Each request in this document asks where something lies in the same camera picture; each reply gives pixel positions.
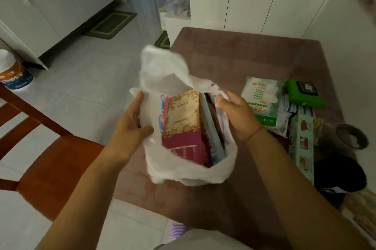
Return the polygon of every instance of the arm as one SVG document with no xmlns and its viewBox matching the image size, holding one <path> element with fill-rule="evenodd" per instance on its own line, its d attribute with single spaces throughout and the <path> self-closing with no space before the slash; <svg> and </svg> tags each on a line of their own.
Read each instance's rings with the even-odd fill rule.
<svg viewBox="0 0 376 250">
<path fill-rule="evenodd" d="M 96 249 L 117 177 L 143 139 L 153 133 L 151 126 L 138 128 L 143 96 L 139 92 L 129 106 L 36 250 Z"/>
<path fill-rule="evenodd" d="M 226 91 L 218 105 L 249 148 L 294 249 L 372 249 L 312 186 L 241 97 Z"/>
</svg>

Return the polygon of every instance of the gray tile floor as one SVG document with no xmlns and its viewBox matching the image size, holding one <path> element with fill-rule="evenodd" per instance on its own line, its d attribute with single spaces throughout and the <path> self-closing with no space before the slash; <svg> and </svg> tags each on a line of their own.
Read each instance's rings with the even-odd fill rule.
<svg viewBox="0 0 376 250">
<path fill-rule="evenodd" d="M 132 101 L 129 89 L 138 86 L 139 53 L 162 32 L 158 8 L 165 1 L 119 4 L 118 10 L 138 15 L 113 39 L 72 37 L 47 59 L 49 71 L 31 70 L 35 82 L 17 95 L 73 134 L 106 144 Z M 0 161 L 0 177 L 18 180 L 56 138 L 46 128 L 36 128 Z M 34 249 L 50 224 L 18 193 L 0 191 L 0 249 Z M 112 200 L 98 249 L 152 250 L 170 240 L 171 224 L 165 217 Z"/>
</svg>

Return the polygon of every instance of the floor mat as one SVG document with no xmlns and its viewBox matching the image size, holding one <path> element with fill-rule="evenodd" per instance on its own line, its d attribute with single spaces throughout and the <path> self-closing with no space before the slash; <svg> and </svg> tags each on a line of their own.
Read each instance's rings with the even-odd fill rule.
<svg viewBox="0 0 376 250">
<path fill-rule="evenodd" d="M 170 40 L 168 39 L 167 31 L 162 32 L 154 45 L 159 48 L 170 49 Z"/>
<path fill-rule="evenodd" d="M 99 39 L 113 38 L 123 27 L 125 27 L 137 13 L 111 11 L 102 20 L 97 22 L 93 27 L 85 31 L 83 34 Z"/>
</svg>

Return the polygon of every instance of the tabletop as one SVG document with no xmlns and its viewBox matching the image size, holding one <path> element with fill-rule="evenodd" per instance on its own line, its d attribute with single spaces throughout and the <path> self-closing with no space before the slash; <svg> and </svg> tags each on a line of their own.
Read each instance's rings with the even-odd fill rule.
<svg viewBox="0 0 376 250">
<path fill-rule="evenodd" d="M 241 94 L 247 77 L 313 82 L 326 103 L 317 115 L 343 121 L 321 48 L 316 40 L 183 28 L 171 50 L 190 74 Z M 278 137 L 287 145 L 287 140 Z M 219 185 L 156 185 L 142 149 L 120 173 L 114 197 L 193 228 L 219 230 L 253 249 L 291 249 L 274 205 L 247 148 L 238 144 L 231 176 Z"/>
</svg>

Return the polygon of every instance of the bracelet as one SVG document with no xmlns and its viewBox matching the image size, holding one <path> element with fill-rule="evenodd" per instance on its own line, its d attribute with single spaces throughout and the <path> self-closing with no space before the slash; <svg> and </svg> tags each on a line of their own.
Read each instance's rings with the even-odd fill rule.
<svg viewBox="0 0 376 250">
<path fill-rule="evenodd" d="M 261 129 L 263 129 L 264 126 L 261 125 L 258 129 L 256 129 L 256 131 L 254 133 L 252 133 L 246 140 L 244 140 L 244 142 L 248 141 L 249 139 L 252 138 L 252 136 L 254 136 L 257 132 L 259 132 Z"/>
</svg>

